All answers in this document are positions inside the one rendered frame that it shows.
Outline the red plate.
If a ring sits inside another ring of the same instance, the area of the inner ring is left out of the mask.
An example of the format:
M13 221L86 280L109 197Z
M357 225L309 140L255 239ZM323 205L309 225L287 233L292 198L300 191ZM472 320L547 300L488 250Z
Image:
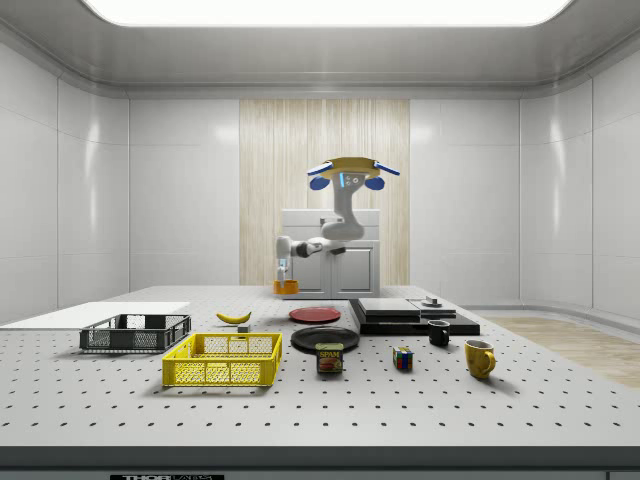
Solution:
M333 307L304 307L290 311L289 317L299 323L320 324L339 320L341 313Z

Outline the white cabinet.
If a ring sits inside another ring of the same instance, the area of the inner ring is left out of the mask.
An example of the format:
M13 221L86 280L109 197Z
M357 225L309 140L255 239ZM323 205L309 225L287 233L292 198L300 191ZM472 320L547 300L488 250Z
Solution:
M364 236L347 243L344 253L322 251L307 259L291 259L286 278L298 282L298 298L337 300L379 294L379 211L356 209L354 215L364 227ZM324 224L337 220L330 209L284 209L281 233L304 241L319 237Z

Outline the black plate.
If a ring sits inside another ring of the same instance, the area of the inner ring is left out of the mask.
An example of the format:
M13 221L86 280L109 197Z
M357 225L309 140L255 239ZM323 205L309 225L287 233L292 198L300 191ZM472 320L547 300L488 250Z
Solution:
M300 351L314 353L318 343L341 343L345 351L355 348L360 340L358 333L341 327L317 326L295 331L292 345Z

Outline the flat-sided can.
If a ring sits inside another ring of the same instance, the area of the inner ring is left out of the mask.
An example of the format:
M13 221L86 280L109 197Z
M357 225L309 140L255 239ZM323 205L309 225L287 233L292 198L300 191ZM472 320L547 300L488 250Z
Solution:
M344 369L343 350L342 343L316 343L317 371L321 374L341 373Z

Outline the black stove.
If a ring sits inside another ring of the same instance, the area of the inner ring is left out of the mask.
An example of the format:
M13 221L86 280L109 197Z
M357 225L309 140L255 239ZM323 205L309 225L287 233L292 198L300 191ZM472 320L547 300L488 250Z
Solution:
M359 298L350 300L359 332L373 335L427 335L430 320L450 323L451 335L479 335L480 325L453 307L420 299Z

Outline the yellow basket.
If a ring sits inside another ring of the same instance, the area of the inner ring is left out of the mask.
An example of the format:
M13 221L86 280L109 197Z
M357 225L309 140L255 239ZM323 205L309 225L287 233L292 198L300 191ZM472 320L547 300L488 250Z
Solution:
M280 333L194 333L162 358L165 386L271 386Z

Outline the black mug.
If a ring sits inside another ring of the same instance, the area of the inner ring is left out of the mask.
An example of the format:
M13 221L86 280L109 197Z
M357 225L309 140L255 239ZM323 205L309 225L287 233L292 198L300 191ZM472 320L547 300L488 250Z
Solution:
M429 320L429 341L432 345L446 347L450 340L450 323L445 320Z

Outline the dark grey basket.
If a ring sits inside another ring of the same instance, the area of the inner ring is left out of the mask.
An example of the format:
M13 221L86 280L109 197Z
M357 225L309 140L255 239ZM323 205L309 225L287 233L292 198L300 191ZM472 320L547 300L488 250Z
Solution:
M163 352L186 337L191 316L119 314L80 331L80 348L100 352Z

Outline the yellow mug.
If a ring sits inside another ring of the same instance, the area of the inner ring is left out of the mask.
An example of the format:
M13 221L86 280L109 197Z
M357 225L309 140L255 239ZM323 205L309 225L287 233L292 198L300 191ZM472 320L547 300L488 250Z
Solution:
M496 366L494 346L471 339L465 342L464 349L470 374L478 379L487 379Z

